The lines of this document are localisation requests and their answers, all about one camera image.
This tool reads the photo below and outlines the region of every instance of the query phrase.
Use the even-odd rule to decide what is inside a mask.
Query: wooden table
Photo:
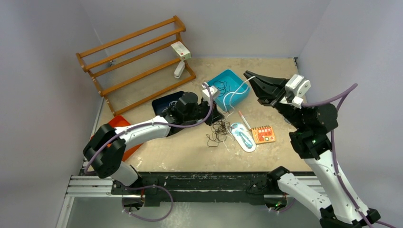
[[[170,93],[191,91],[201,96],[202,82],[207,82],[226,69],[231,69],[242,80],[245,70],[270,76],[290,78],[297,73],[292,58],[261,59],[261,58],[191,58],[189,64],[197,78]],[[144,79],[142,85],[126,90],[125,96],[140,98],[145,90],[158,89],[159,86],[170,85],[176,79],[173,70],[167,68]],[[256,150],[247,153],[236,141],[228,138],[218,147],[208,147],[206,134],[211,128],[200,126],[184,129],[167,138],[155,139],[144,143],[126,162],[139,171],[270,171],[280,165],[291,171],[310,171],[310,168],[299,158],[291,147],[289,132],[295,128],[284,121],[284,118],[273,108],[261,106],[251,91],[247,98],[235,106],[241,110],[251,127],[270,125],[273,127],[276,142],[260,144]],[[151,102],[126,112],[123,117],[131,124],[155,117]],[[97,128],[113,118],[107,105],[103,105]],[[228,121],[241,122],[237,113],[232,114]]]

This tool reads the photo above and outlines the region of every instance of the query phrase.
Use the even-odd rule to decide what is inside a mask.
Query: dark blue tray
[[[184,93],[184,91],[179,91],[153,100],[151,102],[151,106],[154,109],[155,115],[161,114],[164,109],[169,106],[169,103],[171,103],[172,101],[177,101]]]

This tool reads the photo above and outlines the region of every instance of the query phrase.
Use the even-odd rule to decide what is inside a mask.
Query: white box
[[[171,44],[171,47],[174,49],[176,55],[181,59],[181,61],[191,58],[190,51],[185,47],[185,45],[183,45],[182,42],[178,41],[173,43]]]

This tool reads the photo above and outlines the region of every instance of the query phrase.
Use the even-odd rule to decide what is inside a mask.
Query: orange notebook
[[[270,126],[252,127],[252,136],[256,144],[276,141],[273,128]]]

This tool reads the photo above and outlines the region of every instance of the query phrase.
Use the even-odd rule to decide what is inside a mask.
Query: wooden frame
[[[103,59],[101,59],[99,61],[96,61],[94,63],[91,63],[91,64],[86,64],[85,61],[83,60],[83,58],[86,57],[86,56],[92,55],[92,54],[94,54],[94,53],[96,53],[98,51],[104,50],[104,49],[109,48],[109,47],[111,47],[113,45],[116,45],[116,44],[120,44],[120,43],[125,42],[125,41],[127,41],[129,39],[135,38],[135,37],[137,37],[139,35],[142,35],[142,34],[147,33],[149,31],[155,30],[155,29],[160,28],[162,26],[168,25],[170,23],[175,23],[175,25],[177,27],[175,30],[173,30],[171,32],[165,33],[163,35],[155,37],[155,38],[153,38],[151,40],[148,40],[146,42],[143,42],[143,43],[138,44],[136,46],[133,46],[133,47],[127,49],[127,50],[118,52],[116,54],[113,54],[111,56],[108,56],[106,58],[103,58]],[[116,85],[114,85],[114,86],[112,86],[110,88],[107,88],[107,89],[103,89],[96,78],[101,76],[101,75],[103,75],[103,74],[106,74],[106,73],[108,73],[108,72],[110,72],[112,70],[118,69],[119,67],[127,65],[129,63],[132,63],[132,62],[134,62],[136,60],[139,60],[139,59],[141,59],[143,57],[151,55],[151,54],[153,54],[155,52],[158,52],[158,51],[160,51],[162,49],[168,48],[171,44],[173,44],[173,43],[175,43],[177,41],[180,41],[180,42],[183,43],[182,38],[181,38],[181,32],[185,32],[185,31],[186,31],[185,24],[179,19],[179,17],[173,16],[172,18],[170,18],[168,20],[162,21],[162,22],[160,22],[158,24],[149,26],[147,28],[144,28],[144,29],[139,30],[137,32],[134,32],[132,34],[126,35],[124,37],[118,38],[116,40],[107,42],[107,43],[102,44],[102,45],[100,45],[98,47],[95,47],[93,49],[84,51],[82,53],[76,53],[76,57],[78,59],[79,64],[81,65],[81,68],[83,69],[83,71],[87,72],[90,75],[90,77],[91,77],[91,79],[92,79],[92,81],[93,81],[93,83],[95,85],[95,88],[97,89],[99,95],[102,96],[106,100],[106,103],[108,104],[110,110],[112,111],[112,114],[114,116],[116,116],[116,115],[120,115],[120,114],[122,114],[124,112],[127,112],[127,111],[129,111],[130,109],[132,109],[132,108],[134,108],[136,106],[139,106],[139,105],[141,105],[141,104],[143,104],[143,103],[145,103],[145,102],[147,102],[147,101],[149,101],[149,100],[151,100],[151,99],[153,99],[153,98],[155,98],[155,97],[157,97],[157,96],[159,96],[159,95],[161,95],[161,94],[163,94],[163,93],[165,93],[167,91],[170,91],[170,90],[172,90],[172,89],[174,89],[174,88],[176,88],[176,87],[178,87],[178,86],[180,86],[180,85],[182,85],[184,83],[187,83],[187,82],[195,79],[196,78],[195,73],[190,68],[190,66],[187,63],[187,61],[185,61],[185,68],[190,73],[190,77],[185,78],[185,79],[183,79],[183,80],[181,80],[181,81],[179,81],[179,82],[177,82],[177,83],[175,83],[175,84],[173,84],[173,85],[171,85],[171,86],[169,86],[169,87],[167,87],[167,88],[165,88],[165,89],[163,89],[161,91],[158,91],[158,92],[156,92],[154,94],[151,94],[151,95],[147,96],[146,98],[143,98],[140,101],[137,101],[137,102],[135,102],[135,103],[133,103],[133,104],[131,104],[131,105],[125,107],[125,108],[122,108],[120,110],[117,110],[117,111],[113,108],[111,102],[108,99],[108,95],[110,93],[115,92],[116,90],[118,90],[118,89],[120,89],[120,88],[122,88],[122,87],[124,87],[124,86],[126,86],[128,84],[134,83],[135,81],[140,80],[140,79],[142,79],[142,78],[144,78],[144,77],[146,77],[146,76],[148,76],[148,75],[150,75],[152,73],[155,73],[155,72],[157,72],[159,70],[162,70],[162,69],[164,69],[164,68],[166,68],[168,66],[171,66],[171,65],[173,65],[175,63],[179,63],[180,59],[179,58],[172,59],[172,60],[170,60],[170,61],[168,61],[166,63],[163,63],[163,64],[161,64],[159,66],[156,66],[156,67],[154,67],[154,68],[152,68],[150,70],[147,70],[147,71],[145,71],[145,72],[143,72],[141,74],[138,74],[138,75],[136,75],[136,76],[134,76],[132,78],[129,78],[129,79],[127,79],[127,80],[125,80],[125,81],[123,81],[121,83],[118,83],[118,84],[116,84]],[[146,47],[146,46],[148,46],[150,44],[153,44],[155,42],[158,42],[160,40],[163,40],[163,39],[168,38],[168,37],[173,36],[173,35],[175,35],[176,39],[173,40],[173,41],[170,41],[170,42],[168,42],[166,44],[160,45],[160,46],[158,46],[156,48],[148,50],[148,51],[146,51],[146,52],[144,52],[142,54],[139,54],[139,55],[137,55],[135,57],[127,59],[127,60],[125,60],[123,62],[120,62],[120,63],[118,63],[116,65],[112,65],[112,66],[110,66],[110,67],[108,67],[106,69],[100,70],[98,72],[93,73],[92,70],[91,70],[91,69],[93,69],[95,67],[98,67],[98,66],[100,66],[102,64],[109,63],[110,61],[112,61],[114,59],[117,59],[117,58],[119,58],[121,56],[129,54],[129,53],[134,52],[136,50],[139,50],[139,49],[141,49],[143,47]]]

